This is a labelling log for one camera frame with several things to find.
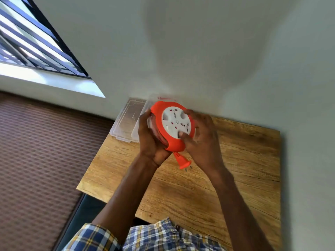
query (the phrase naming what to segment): person's left hand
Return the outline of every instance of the person's left hand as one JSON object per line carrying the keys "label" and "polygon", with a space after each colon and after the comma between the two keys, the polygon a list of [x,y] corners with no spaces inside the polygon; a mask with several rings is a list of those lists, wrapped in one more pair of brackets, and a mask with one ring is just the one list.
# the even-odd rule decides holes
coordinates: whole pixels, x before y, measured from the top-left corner
{"label": "person's left hand", "polygon": [[171,152],[164,149],[164,145],[153,135],[148,127],[147,119],[150,114],[151,110],[149,109],[139,119],[140,155],[150,158],[159,167],[171,155]]}

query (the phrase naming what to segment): brown carpet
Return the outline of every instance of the brown carpet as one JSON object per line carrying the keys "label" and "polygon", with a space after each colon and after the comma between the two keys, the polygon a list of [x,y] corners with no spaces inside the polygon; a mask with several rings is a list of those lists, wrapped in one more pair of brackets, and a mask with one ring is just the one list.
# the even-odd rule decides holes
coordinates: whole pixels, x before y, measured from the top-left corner
{"label": "brown carpet", "polygon": [[0,250],[48,251],[112,120],[0,92]]}

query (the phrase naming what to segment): person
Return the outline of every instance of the person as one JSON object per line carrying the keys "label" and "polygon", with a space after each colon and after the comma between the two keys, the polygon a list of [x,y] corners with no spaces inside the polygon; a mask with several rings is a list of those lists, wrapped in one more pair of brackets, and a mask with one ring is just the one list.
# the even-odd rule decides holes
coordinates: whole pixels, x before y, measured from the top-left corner
{"label": "person", "polygon": [[[179,132],[187,152],[204,171],[220,200],[235,251],[273,250],[243,201],[233,175],[225,167],[212,118],[185,110],[194,119],[197,139]],[[171,152],[148,128],[150,110],[139,119],[140,152],[128,168],[114,195],[91,224],[85,224],[63,250],[225,250],[208,236],[192,234],[169,218],[156,224],[132,227],[137,208],[157,168]]]}

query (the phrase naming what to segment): plaid shirt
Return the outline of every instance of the plaid shirt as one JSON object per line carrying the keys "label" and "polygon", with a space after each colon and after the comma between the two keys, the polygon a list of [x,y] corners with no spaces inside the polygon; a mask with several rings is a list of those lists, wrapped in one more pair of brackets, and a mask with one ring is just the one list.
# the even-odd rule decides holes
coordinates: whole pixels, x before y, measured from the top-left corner
{"label": "plaid shirt", "polygon": [[169,218],[153,225],[130,228],[123,247],[107,229],[92,224],[85,224],[63,251],[133,251],[133,250],[203,250],[225,251],[225,249],[208,236],[192,234],[174,226]]}

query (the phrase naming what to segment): red plastic casing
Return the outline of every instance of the red plastic casing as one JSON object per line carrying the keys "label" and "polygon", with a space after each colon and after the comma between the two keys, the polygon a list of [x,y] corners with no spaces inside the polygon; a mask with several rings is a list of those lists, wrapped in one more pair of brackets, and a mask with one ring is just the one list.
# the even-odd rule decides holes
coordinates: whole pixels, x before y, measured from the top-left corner
{"label": "red plastic casing", "polygon": [[[178,107],[182,110],[186,110],[186,108],[184,108],[181,104],[178,104],[176,102],[157,101],[151,107],[151,112],[156,116],[155,122],[156,122],[159,132],[169,143],[166,150],[170,152],[182,152],[185,149],[185,144],[183,143],[183,141],[181,139],[177,139],[177,138],[170,136],[168,132],[165,130],[165,128],[163,127],[162,115],[163,115],[164,110],[168,107]],[[190,118],[190,122],[191,122],[190,137],[193,138],[195,134],[194,120],[189,115],[188,117]]]}

